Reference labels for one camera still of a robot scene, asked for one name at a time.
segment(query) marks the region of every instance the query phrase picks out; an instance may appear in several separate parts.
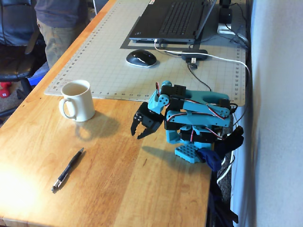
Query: mug handle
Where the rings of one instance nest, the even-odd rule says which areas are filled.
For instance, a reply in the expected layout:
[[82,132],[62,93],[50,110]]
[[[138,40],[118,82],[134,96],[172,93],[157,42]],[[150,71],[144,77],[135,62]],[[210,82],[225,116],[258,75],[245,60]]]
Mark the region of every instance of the mug handle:
[[60,113],[62,114],[63,117],[66,117],[66,118],[68,118],[68,119],[76,119],[76,113],[75,113],[75,111],[74,111],[74,113],[75,113],[74,116],[68,116],[68,115],[64,112],[64,104],[65,104],[66,102],[71,102],[71,103],[72,103],[71,99],[69,99],[69,98],[64,98],[64,99],[61,99],[61,100],[60,100],[60,102],[59,102],[59,110],[60,110]]

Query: pen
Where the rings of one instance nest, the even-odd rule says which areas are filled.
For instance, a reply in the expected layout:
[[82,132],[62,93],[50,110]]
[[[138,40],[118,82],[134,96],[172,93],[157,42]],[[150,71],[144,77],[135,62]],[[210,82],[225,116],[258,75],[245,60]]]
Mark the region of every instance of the pen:
[[76,153],[76,155],[71,159],[71,161],[69,162],[69,164],[67,165],[67,167],[65,168],[63,173],[58,177],[58,180],[53,184],[52,192],[54,192],[56,189],[58,189],[60,187],[61,183],[66,178],[66,176],[69,173],[69,171],[71,170],[71,168],[76,164],[77,160],[79,159],[79,157],[81,156],[83,151],[84,151],[84,148],[79,150]]

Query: red dumbbell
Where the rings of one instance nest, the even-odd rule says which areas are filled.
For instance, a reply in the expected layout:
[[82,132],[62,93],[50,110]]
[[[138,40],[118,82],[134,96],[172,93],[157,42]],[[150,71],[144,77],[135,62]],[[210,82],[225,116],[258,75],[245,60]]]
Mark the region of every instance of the red dumbbell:
[[0,86],[2,88],[9,88],[11,86],[11,82],[1,82]]
[[10,92],[8,88],[0,89],[0,97],[7,98],[10,96]]

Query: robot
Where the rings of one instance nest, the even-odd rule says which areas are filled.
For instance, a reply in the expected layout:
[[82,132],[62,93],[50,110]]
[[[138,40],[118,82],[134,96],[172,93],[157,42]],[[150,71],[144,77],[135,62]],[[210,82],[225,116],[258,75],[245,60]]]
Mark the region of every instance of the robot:
[[230,125],[231,108],[228,95],[211,91],[192,91],[185,86],[164,81],[143,102],[135,113],[131,134],[141,123],[145,130],[137,137],[142,139],[154,132],[164,121],[167,142],[182,143],[175,154],[190,163],[206,162],[213,171],[221,168],[224,156],[243,143],[243,128],[238,126],[229,136],[222,135],[223,127]]

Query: wooden desk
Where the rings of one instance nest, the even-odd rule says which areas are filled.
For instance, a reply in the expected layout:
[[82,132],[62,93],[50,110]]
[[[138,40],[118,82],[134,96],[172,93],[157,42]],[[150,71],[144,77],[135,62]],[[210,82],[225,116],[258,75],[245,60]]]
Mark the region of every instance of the wooden desk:
[[[96,115],[76,123],[44,91],[113,5],[110,1],[0,129],[0,225],[203,226],[210,169],[174,155],[163,126],[136,140],[139,102],[95,99]],[[51,187],[86,150],[56,194]]]

